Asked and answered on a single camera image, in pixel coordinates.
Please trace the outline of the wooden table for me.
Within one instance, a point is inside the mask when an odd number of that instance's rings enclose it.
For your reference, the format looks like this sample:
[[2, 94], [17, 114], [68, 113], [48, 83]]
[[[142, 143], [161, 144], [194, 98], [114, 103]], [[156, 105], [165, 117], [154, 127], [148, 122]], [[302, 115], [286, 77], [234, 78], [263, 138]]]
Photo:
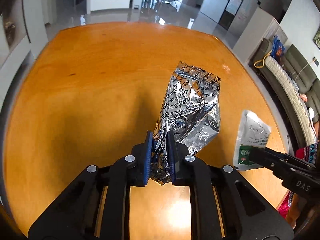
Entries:
[[268, 147], [285, 152], [261, 91], [217, 37], [143, 22], [65, 29], [23, 78], [6, 127], [4, 185], [23, 233], [88, 165], [111, 165], [145, 140], [180, 61], [221, 78], [220, 132], [201, 159], [233, 162], [245, 109], [271, 127]]

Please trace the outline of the white low cabinet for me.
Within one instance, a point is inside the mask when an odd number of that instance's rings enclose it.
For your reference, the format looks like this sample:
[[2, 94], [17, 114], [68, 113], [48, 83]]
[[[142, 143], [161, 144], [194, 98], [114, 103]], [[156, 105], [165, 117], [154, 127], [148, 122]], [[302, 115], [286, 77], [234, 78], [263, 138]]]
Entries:
[[218, 23], [229, 0], [203, 0], [200, 13]]

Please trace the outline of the green white snack wrapper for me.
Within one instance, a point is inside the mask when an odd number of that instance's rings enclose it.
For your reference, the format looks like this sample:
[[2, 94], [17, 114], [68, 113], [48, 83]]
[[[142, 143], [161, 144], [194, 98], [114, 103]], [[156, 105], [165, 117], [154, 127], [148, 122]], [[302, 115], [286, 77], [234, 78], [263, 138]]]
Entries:
[[243, 110], [235, 143], [233, 166], [238, 171], [262, 168], [249, 159], [255, 148], [265, 149], [271, 127], [265, 124], [254, 112]]

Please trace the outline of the silver foil snack bag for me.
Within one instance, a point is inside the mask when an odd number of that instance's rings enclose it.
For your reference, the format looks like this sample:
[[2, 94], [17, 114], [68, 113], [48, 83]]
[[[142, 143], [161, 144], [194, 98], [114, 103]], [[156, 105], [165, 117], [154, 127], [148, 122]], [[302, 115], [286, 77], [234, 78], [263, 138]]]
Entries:
[[220, 77], [180, 61], [171, 75], [153, 132], [150, 177], [163, 185], [172, 181], [166, 137], [196, 155], [220, 131]]

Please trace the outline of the green sofa with cushion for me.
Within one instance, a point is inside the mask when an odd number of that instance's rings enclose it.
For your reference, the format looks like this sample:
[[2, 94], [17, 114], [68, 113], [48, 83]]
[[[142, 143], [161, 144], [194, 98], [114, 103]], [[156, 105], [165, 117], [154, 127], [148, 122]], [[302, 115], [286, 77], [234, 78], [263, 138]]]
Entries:
[[280, 61], [268, 55], [272, 42], [263, 38], [250, 60], [267, 86], [285, 122], [294, 150], [315, 143], [319, 137], [319, 79], [292, 44]]

